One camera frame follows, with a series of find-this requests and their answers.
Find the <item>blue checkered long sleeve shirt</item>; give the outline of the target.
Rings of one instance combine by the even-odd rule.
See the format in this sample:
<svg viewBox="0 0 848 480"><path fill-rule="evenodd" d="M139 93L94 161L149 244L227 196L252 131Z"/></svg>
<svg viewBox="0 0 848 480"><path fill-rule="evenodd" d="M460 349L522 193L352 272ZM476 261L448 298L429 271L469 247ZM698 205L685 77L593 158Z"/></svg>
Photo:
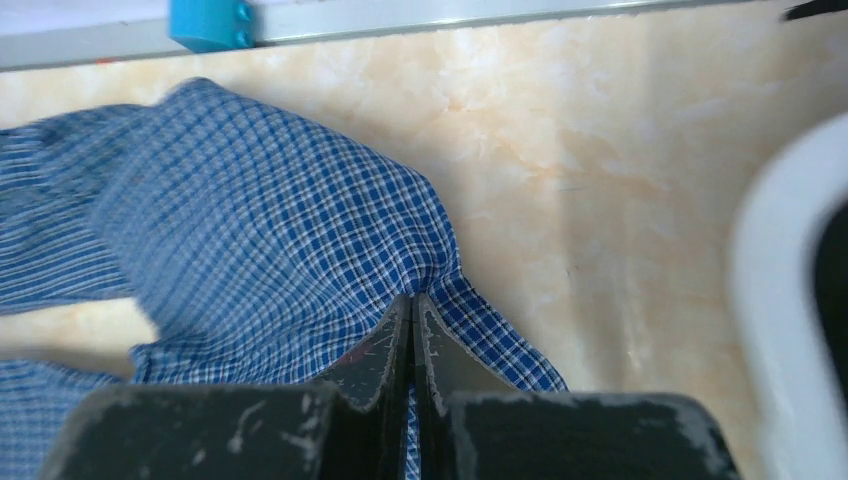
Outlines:
<svg viewBox="0 0 848 480"><path fill-rule="evenodd" d="M328 127L194 79L1 133L1 311L134 298L134 384L315 378L401 294L485 365L562 391L465 277L429 181Z"/></svg>

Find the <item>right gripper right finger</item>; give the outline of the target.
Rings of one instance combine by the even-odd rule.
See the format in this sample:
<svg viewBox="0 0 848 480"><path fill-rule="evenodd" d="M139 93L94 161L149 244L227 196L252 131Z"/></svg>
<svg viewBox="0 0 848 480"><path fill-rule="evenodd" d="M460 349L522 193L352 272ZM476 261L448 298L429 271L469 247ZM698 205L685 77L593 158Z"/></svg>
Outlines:
<svg viewBox="0 0 848 480"><path fill-rule="evenodd" d="M679 394L530 393L411 304L424 479L736 479L713 416Z"/></svg>

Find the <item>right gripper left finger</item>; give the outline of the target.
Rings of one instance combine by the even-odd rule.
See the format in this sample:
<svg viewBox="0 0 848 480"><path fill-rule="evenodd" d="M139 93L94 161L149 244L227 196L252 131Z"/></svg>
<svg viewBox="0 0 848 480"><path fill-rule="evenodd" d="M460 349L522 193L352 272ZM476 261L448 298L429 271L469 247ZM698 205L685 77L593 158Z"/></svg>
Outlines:
<svg viewBox="0 0 848 480"><path fill-rule="evenodd" d="M130 385L88 395L43 479L398 479L411 306L297 385Z"/></svg>

